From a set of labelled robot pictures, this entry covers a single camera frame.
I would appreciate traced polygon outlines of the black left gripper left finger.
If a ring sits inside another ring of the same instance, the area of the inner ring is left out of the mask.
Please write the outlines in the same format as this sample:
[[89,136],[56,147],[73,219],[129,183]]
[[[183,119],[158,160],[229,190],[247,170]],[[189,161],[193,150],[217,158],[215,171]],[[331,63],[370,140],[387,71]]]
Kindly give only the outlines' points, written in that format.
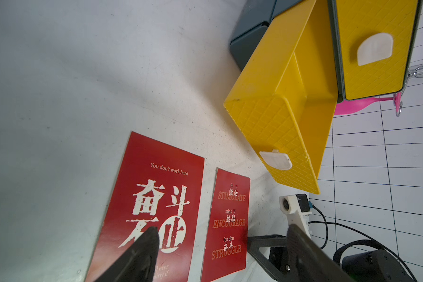
[[158,230],[150,227],[95,282],[152,282],[158,253]]

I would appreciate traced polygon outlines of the teal drawer cabinet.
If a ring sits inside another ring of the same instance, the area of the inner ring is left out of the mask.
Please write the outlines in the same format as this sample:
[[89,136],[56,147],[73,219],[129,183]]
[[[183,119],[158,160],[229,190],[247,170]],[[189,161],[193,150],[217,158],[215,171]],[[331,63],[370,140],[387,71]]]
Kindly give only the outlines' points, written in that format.
[[[236,25],[236,28],[231,36],[230,40],[230,52],[236,61],[238,67],[243,69],[248,63],[250,57],[261,41],[263,35],[268,30],[271,22],[275,17],[281,15],[287,10],[297,5],[298,1],[247,1],[242,12],[242,15]],[[337,73],[337,84],[340,99],[344,99],[341,73],[341,62],[339,60],[338,50],[338,25],[333,19],[333,1],[328,2],[329,17],[330,17],[330,28],[333,37],[334,45],[334,59],[336,61],[336,73]]]

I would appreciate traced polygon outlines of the red postcard with white characters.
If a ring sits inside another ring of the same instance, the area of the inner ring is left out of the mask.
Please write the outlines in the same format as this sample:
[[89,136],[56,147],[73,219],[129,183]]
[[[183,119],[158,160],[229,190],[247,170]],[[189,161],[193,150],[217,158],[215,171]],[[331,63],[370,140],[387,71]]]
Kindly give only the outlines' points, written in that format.
[[157,282],[188,280],[204,159],[130,134],[86,280],[102,275],[151,227],[157,229]]

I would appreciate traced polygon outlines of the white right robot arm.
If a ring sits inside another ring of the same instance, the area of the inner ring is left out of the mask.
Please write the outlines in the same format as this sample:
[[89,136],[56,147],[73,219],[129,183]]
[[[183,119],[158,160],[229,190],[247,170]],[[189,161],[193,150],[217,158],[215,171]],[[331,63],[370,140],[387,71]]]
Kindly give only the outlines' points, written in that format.
[[296,226],[286,236],[248,238],[248,252],[277,282],[414,282],[401,259],[375,240],[357,240],[329,258]]

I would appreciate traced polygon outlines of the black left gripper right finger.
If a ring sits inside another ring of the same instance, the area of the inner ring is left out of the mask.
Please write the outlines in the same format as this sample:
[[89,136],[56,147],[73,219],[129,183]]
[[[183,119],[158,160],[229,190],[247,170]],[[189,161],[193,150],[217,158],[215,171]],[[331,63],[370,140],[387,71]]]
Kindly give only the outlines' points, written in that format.
[[295,282],[351,282],[333,262],[298,226],[290,225],[287,231],[287,275]]

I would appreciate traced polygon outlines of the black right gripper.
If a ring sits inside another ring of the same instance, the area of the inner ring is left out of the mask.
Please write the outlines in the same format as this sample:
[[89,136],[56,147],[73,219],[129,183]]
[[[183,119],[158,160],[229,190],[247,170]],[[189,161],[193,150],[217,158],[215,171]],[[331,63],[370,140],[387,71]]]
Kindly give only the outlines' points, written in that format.
[[277,282],[300,282],[303,260],[290,255],[287,237],[283,235],[251,236],[247,252],[258,265]]

